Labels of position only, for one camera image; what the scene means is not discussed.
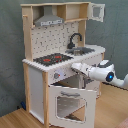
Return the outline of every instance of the oven handle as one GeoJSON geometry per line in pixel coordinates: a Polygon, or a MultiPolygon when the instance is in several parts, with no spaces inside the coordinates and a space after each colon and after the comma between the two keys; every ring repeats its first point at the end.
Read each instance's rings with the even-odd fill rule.
{"type": "Polygon", "coordinates": [[[74,97],[80,96],[80,94],[78,94],[78,93],[72,94],[72,93],[67,93],[67,92],[63,92],[63,91],[61,91],[61,94],[62,94],[62,95],[66,95],[66,96],[68,96],[68,97],[70,97],[70,96],[74,96],[74,97]]]}

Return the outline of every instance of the knob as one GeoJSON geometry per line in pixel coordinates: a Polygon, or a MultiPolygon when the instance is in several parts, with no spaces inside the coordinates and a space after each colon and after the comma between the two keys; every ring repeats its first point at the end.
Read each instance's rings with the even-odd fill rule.
{"type": "Polygon", "coordinates": [[[60,74],[58,74],[58,73],[55,73],[55,74],[54,74],[54,78],[55,78],[55,79],[58,79],[59,76],[60,76],[60,74]]]}

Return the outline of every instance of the kitchen counter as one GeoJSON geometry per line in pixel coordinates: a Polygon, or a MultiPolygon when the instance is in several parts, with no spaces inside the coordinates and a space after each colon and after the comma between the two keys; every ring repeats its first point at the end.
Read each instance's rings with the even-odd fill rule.
{"type": "Polygon", "coordinates": [[[65,51],[59,51],[61,54],[73,57],[74,59],[67,60],[65,62],[61,62],[61,63],[55,64],[55,65],[51,65],[49,67],[43,66],[43,65],[38,64],[36,62],[31,62],[27,59],[24,59],[22,62],[27,63],[28,65],[31,65],[31,66],[33,66],[33,67],[35,67],[35,68],[37,68],[41,71],[48,72],[51,69],[55,69],[55,68],[58,68],[60,66],[64,66],[64,65],[67,65],[67,64],[72,64],[72,63],[75,63],[76,61],[80,61],[82,59],[90,58],[90,57],[93,57],[93,56],[96,56],[98,54],[101,54],[101,53],[105,52],[105,48],[103,48],[101,46],[97,46],[97,45],[87,45],[86,44],[86,48],[91,48],[91,49],[94,49],[95,51],[91,52],[91,53],[88,53],[88,54],[85,54],[85,55],[82,55],[82,56],[74,56],[74,55],[65,53],[65,51]]]}

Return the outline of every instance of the stovetop burner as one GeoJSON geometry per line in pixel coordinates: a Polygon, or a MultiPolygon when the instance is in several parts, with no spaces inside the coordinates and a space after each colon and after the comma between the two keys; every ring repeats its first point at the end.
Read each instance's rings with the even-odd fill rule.
{"type": "Polygon", "coordinates": [[[33,61],[48,67],[50,65],[54,65],[54,64],[60,63],[60,62],[64,62],[64,61],[69,60],[69,59],[73,59],[73,57],[63,55],[63,54],[60,54],[60,53],[54,53],[54,54],[47,55],[47,56],[44,56],[44,57],[36,58],[33,61]]]}

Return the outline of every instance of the faucet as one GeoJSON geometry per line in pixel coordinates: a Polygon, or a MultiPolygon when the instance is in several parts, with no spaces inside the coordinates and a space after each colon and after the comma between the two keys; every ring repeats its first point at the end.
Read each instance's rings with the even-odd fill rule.
{"type": "Polygon", "coordinates": [[[72,39],[75,35],[79,35],[80,36],[80,41],[82,41],[82,35],[80,33],[74,33],[71,38],[70,38],[70,43],[68,44],[68,49],[72,49],[73,47],[75,47],[75,44],[73,44],[72,39]]]}

